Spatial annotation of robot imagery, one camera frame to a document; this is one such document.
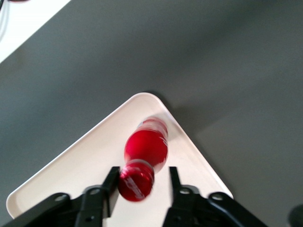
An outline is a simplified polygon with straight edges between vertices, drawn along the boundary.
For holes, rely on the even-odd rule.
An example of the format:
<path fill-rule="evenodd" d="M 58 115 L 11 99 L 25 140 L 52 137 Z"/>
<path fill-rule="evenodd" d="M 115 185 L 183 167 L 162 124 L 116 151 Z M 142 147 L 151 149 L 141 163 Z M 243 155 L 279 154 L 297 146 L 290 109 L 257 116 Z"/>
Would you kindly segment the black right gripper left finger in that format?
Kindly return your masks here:
<path fill-rule="evenodd" d="M 77 198 L 59 192 L 5 224 L 5 227 L 104 227 L 118 198 L 120 167 L 110 169 L 101 185 L 87 187 Z"/>

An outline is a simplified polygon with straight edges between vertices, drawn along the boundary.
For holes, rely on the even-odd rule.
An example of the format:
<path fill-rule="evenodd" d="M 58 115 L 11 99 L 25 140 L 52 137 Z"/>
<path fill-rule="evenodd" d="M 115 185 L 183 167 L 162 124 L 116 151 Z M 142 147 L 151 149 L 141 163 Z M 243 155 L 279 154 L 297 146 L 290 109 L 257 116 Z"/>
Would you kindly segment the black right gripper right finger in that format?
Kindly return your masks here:
<path fill-rule="evenodd" d="M 181 184 L 178 170 L 169 167 L 171 206 L 164 227 L 265 227 L 236 200 L 223 192 L 213 192 L 207 198 L 198 188 Z"/>

